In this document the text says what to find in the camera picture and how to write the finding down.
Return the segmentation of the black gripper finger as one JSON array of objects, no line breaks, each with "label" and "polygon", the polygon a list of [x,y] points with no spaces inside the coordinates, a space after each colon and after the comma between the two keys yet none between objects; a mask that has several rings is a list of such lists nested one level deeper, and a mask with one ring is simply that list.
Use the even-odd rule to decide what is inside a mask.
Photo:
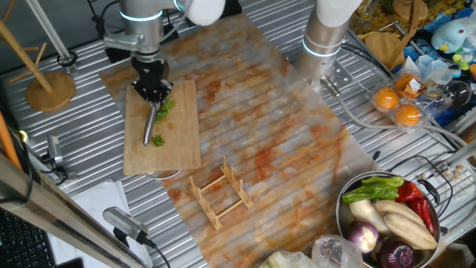
[{"label": "black gripper finger", "polygon": [[142,86],[139,81],[135,81],[132,84],[132,88],[145,100],[150,103],[155,103],[155,93],[154,89],[148,89],[145,86]]},{"label": "black gripper finger", "polygon": [[158,88],[156,89],[155,102],[159,104],[165,102],[167,96],[171,93],[173,86],[174,84],[172,82],[162,79]]}]

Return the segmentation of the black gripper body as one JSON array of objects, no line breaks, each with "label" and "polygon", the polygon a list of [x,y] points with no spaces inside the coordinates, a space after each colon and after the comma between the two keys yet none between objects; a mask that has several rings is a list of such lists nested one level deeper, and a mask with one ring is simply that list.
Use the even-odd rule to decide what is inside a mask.
[{"label": "black gripper body", "polygon": [[139,75],[137,86],[140,89],[159,89],[164,87],[162,80],[167,79],[169,73],[169,66],[166,60],[143,62],[137,57],[133,57],[132,67]]}]

